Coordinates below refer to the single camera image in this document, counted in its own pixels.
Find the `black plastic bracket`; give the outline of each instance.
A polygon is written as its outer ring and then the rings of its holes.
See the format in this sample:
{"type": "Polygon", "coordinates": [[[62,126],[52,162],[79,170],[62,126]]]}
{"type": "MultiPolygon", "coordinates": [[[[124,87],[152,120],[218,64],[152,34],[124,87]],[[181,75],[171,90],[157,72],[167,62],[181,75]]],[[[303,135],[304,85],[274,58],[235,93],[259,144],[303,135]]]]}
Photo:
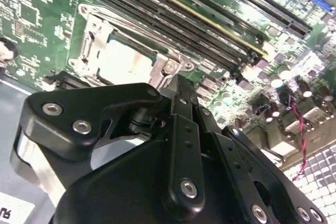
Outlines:
{"type": "Polygon", "coordinates": [[[192,117],[192,85],[177,76],[177,94],[169,121],[172,131],[168,134],[168,189],[162,200],[166,210],[179,221],[193,219],[205,204],[200,137],[192,117]]]}
{"type": "Polygon", "coordinates": [[[161,95],[145,83],[35,93],[24,103],[20,125],[33,142],[65,159],[80,160],[91,155],[102,135],[104,120],[118,121],[127,111],[155,106],[160,101],[161,95]],[[47,103],[60,106],[61,113],[46,114],[43,106],[47,103]],[[77,120],[88,122],[91,131],[74,131],[77,120]]]}
{"type": "Polygon", "coordinates": [[[232,139],[241,156],[249,160],[252,169],[249,176],[258,189],[270,214],[280,223],[307,223],[300,209],[309,215],[309,223],[321,223],[312,215],[317,212],[322,222],[327,223],[322,212],[280,171],[248,137],[238,129],[227,126],[224,136],[232,139]]]}
{"type": "Polygon", "coordinates": [[[203,140],[208,142],[208,152],[220,163],[231,185],[237,210],[242,218],[241,223],[260,223],[253,214],[254,206],[262,209],[263,218],[268,220],[267,223],[273,223],[232,139],[220,133],[213,115],[206,108],[198,106],[196,113],[200,120],[200,134],[203,140]]]}

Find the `green circuit board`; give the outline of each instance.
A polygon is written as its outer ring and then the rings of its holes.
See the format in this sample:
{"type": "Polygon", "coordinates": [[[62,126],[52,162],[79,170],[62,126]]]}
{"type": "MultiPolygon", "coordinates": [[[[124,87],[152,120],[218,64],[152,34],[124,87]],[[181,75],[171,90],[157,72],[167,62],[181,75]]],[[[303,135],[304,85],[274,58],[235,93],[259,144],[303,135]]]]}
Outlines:
{"type": "MultiPolygon", "coordinates": [[[[220,25],[221,29],[236,34],[240,40],[264,51],[249,33],[244,34],[238,26],[228,26],[222,19],[212,17],[207,10],[191,0],[176,1],[205,17],[212,25],[220,25]]],[[[276,24],[238,0],[212,1],[266,34],[272,50],[284,55],[281,61],[272,60],[262,69],[266,78],[250,81],[251,89],[238,87],[234,80],[230,80],[229,72],[214,63],[202,57],[193,59],[195,70],[182,74],[195,81],[197,87],[207,75],[222,82],[214,93],[208,94],[206,101],[202,101],[217,119],[222,119],[222,124],[232,123],[237,117],[242,120],[249,118],[246,111],[260,92],[274,95],[268,77],[283,64],[292,66],[294,72],[311,82],[313,90],[321,83],[331,84],[336,52],[331,34],[336,29],[336,22],[333,19],[321,20],[327,12],[319,6],[308,0],[274,0],[313,28],[311,34],[301,40],[282,31],[276,24]],[[309,75],[312,70],[317,73],[315,76],[309,75]],[[232,103],[221,103],[218,106],[216,101],[221,100],[223,92],[231,92],[232,103]]],[[[76,75],[69,60],[78,58],[86,26],[86,20],[78,14],[79,4],[108,8],[100,0],[0,0],[0,34],[16,43],[19,48],[19,57],[7,64],[6,74],[36,90],[41,90],[44,76],[51,73],[66,70],[76,75]]]]}

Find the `black mechanical linkage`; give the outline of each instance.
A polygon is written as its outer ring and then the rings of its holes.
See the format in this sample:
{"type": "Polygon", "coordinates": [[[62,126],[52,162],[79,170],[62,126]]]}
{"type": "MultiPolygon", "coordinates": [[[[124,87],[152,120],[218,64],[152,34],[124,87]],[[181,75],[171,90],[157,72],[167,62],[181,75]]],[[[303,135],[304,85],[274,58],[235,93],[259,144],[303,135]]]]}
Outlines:
{"type": "Polygon", "coordinates": [[[327,223],[241,131],[217,126],[191,81],[176,76],[169,88],[166,96],[138,83],[27,98],[11,161],[57,206],[51,224],[321,223],[316,215],[327,223]],[[139,134],[143,144],[92,171],[95,148],[139,134]]]}

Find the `dimm slot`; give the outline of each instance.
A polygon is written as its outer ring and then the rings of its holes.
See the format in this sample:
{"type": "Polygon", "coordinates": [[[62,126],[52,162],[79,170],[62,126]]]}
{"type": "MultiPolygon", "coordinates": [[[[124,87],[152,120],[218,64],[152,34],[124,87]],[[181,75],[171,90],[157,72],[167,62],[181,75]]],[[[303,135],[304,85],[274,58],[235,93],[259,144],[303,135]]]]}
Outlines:
{"type": "Polygon", "coordinates": [[[179,18],[178,16],[172,17],[171,13],[167,13],[166,9],[162,9],[161,7],[159,8],[153,8],[153,3],[152,2],[146,2],[145,0],[126,0],[129,3],[133,3],[133,4],[141,4],[142,7],[144,7],[147,11],[150,11],[158,16],[162,16],[165,20],[169,21],[171,24],[175,23],[175,22],[179,22],[179,26],[183,27],[184,30],[190,34],[190,36],[194,35],[199,35],[199,37],[197,38],[199,40],[199,38],[201,38],[201,40],[197,41],[197,42],[207,42],[212,48],[214,48],[216,51],[221,52],[222,54],[230,57],[231,60],[236,60],[237,57],[239,59],[242,59],[244,62],[247,62],[247,56],[231,49],[230,47],[223,47],[223,43],[218,41],[217,39],[214,39],[210,36],[207,36],[206,33],[204,33],[203,30],[199,30],[199,27],[192,27],[190,25],[187,25],[186,23],[184,23],[184,20],[182,18],[179,18]]]}
{"type": "Polygon", "coordinates": [[[153,30],[156,30],[159,34],[166,36],[170,40],[175,41],[177,44],[184,45],[184,47],[187,50],[190,50],[191,52],[195,52],[198,55],[202,55],[207,59],[212,60],[215,64],[218,64],[219,67],[222,67],[229,71],[230,69],[234,68],[235,66],[234,63],[221,58],[220,56],[216,55],[210,50],[190,40],[188,37],[178,34],[176,30],[172,29],[166,24],[159,23],[156,20],[151,19],[149,16],[141,13],[133,6],[130,6],[127,3],[126,4],[122,3],[120,0],[104,0],[104,1],[110,4],[113,9],[119,10],[121,13],[125,13],[127,16],[134,18],[138,22],[141,22],[146,26],[153,28],[153,30]]]}
{"type": "Polygon", "coordinates": [[[225,35],[226,37],[229,37],[231,40],[233,40],[235,43],[238,43],[241,46],[245,46],[245,47],[249,48],[250,51],[255,51],[256,53],[258,53],[261,56],[267,55],[267,53],[265,51],[263,51],[262,49],[244,41],[239,36],[235,35],[231,31],[225,29],[225,27],[222,27],[221,25],[213,22],[212,20],[200,15],[198,12],[196,12],[195,10],[191,9],[190,7],[184,5],[183,3],[179,2],[178,0],[166,0],[166,1],[167,1],[167,3],[169,3],[169,2],[174,3],[176,6],[184,9],[188,13],[193,14],[195,17],[197,17],[198,19],[200,19],[204,23],[207,23],[208,25],[211,25],[212,27],[217,29],[217,32],[220,31],[222,33],[222,37],[224,37],[224,35],[225,35]]]}
{"type": "Polygon", "coordinates": [[[312,27],[307,25],[302,19],[286,10],[273,0],[239,0],[242,3],[252,7],[273,23],[286,29],[287,32],[304,38],[312,31],[312,27]]]}

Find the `ram slot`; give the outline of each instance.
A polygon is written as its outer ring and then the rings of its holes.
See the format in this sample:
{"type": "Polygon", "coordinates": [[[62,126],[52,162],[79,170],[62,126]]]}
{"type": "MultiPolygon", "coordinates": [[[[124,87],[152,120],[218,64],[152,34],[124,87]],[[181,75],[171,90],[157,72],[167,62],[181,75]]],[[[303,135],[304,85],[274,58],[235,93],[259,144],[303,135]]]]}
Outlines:
{"type": "Polygon", "coordinates": [[[123,0],[104,0],[110,5],[112,9],[118,10],[119,12],[125,14],[132,19],[142,23],[147,27],[151,27],[153,31],[162,34],[169,40],[176,42],[177,44],[183,45],[187,50],[194,52],[195,54],[204,56],[205,58],[212,60],[218,66],[230,70],[234,68],[236,62],[232,62],[223,57],[223,55],[218,55],[213,51],[204,48],[199,45],[196,41],[192,40],[187,34],[181,34],[177,29],[162,23],[158,20],[153,19],[153,17],[137,9],[135,6],[124,2],[123,0]]]}
{"type": "Polygon", "coordinates": [[[287,32],[304,38],[312,31],[312,27],[307,25],[302,19],[286,10],[273,0],[239,0],[242,3],[254,8],[273,23],[281,26],[287,32]]]}
{"type": "Polygon", "coordinates": [[[258,55],[266,55],[267,53],[263,51],[262,49],[256,48],[255,46],[251,46],[249,43],[237,39],[237,36],[233,35],[228,35],[228,33],[224,33],[220,28],[219,25],[216,25],[216,28],[213,26],[209,25],[208,21],[205,19],[199,18],[199,15],[194,15],[187,11],[185,8],[181,7],[179,4],[176,4],[176,1],[171,1],[171,0],[158,0],[161,3],[164,3],[165,6],[168,6],[172,10],[174,10],[176,13],[179,13],[180,15],[185,16],[187,19],[182,23],[185,24],[186,21],[189,22],[189,25],[193,25],[194,27],[197,28],[203,28],[205,31],[209,32],[206,36],[211,36],[214,37],[215,39],[218,40],[218,37],[224,38],[228,43],[227,45],[222,43],[223,48],[230,47],[228,45],[234,45],[235,48],[239,48],[242,51],[248,52],[248,51],[254,51],[258,55]]]}
{"type": "Polygon", "coordinates": [[[169,13],[168,15],[165,14],[167,11],[166,10],[157,10],[153,8],[153,3],[146,3],[144,0],[123,0],[126,3],[129,3],[133,5],[133,7],[141,4],[140,6],[142,9],[146,11],[146,13],[150,13],[152,18],[155,18],[158,13],[160,13],[160,16],[165,18],[165,20],[168,21],[170,24],[176,24],[175,26],[178,27],[179,29],[184,28],[184,31],[186,32],[184,35],[187,35],[189,38],[193,38],[194,41],[196,42],[202,42],[206,43],[209,45],[211,48],[213,48],[213,51],[219,52],[221,55],[225,55],[226,57],[229,57],[232,62],[238,62],[239,59],[237,59],[237,55],[239,55],[239,52],[236,52],[235,50],[227,47],[223,47],[223,43],[221,43],[218,40],[215,40],[209,36],[205,36],[205,34],[201,30],[197,30],[195,28],[192,28],[191,26],[186,26],[185,21],[179,17],[174,17],[172,18],[172,14],[169,13]]]}

